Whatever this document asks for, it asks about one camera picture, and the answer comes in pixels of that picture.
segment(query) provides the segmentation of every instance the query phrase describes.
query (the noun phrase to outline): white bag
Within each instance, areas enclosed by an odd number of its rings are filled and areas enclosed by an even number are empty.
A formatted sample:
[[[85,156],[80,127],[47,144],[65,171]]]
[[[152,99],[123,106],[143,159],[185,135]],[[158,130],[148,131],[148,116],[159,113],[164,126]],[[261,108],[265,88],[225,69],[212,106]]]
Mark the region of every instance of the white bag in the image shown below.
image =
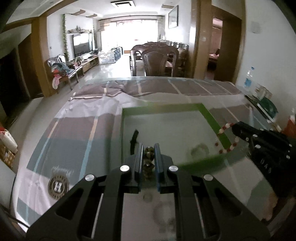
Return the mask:
[[[17,144],[8,130],[5,129],[5,131],[0,131],[0,140],[12,153],[17,153]]]

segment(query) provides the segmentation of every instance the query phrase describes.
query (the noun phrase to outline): round logo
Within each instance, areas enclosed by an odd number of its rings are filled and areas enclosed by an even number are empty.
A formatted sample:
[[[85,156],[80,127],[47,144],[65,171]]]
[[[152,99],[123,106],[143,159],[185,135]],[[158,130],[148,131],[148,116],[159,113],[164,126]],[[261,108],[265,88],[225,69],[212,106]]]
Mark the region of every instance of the round logo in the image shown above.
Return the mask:
[[[56,200],[59,200],[69,190],[69,181],[62,175],[56,175],[48,183],[48,193]]]

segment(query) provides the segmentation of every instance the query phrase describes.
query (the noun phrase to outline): ceiling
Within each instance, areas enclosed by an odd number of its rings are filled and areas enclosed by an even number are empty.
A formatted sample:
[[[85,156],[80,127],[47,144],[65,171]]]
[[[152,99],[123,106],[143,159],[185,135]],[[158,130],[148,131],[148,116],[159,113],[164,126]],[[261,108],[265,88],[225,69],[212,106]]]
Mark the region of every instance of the ceiling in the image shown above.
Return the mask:
[[[24,0],[10,17],[8,23],[30,17],[37,17],[62,0]],[[59,13],[86,11],[84,16],[97,14],[97,19],[125,15],[165,15],[170,9],[162,9],[162,4],[175,6],[179,0],[133,0],[135,8],[121,10],[111,5],[113,0],[79,0],[62,9]]]

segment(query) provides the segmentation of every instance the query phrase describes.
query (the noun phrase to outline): red and white bead bracelet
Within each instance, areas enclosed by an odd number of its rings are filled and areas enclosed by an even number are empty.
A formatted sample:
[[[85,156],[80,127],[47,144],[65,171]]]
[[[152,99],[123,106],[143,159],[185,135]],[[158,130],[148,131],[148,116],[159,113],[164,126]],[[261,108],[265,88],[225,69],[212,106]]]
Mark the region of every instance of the red and white bead bracelet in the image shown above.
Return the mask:
[[[234,125],[233,123],[227,123],[224,126],[222,126],[221,129],[219,130],[217,136],[222,135],[226,129],[232,127],[233,125]],[[225,154],[227,152],[232,151],[237,146],[237,143],[239,142],[239,137],[235,137],[234,141],[235,142],[232,143],[231,146],[227,150],[226,149],[221,149],[221,150],[219,150],[219,153],[220,154],[223,154],[223,153]]]

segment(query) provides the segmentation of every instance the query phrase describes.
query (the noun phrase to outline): artificial ivy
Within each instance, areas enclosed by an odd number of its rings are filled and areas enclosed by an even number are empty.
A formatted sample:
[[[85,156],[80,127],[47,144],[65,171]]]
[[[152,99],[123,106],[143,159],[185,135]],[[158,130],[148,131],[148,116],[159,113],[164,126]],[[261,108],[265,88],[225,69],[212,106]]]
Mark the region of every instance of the artificial ivy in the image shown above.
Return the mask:
[[[63,43],[65,49],[65,58],[66,61],[69,61],[69,52],[68,52],[68,45],[67,45],[67,34],[66,34],[66,15],[62,15],[62,26],[63,26]]]

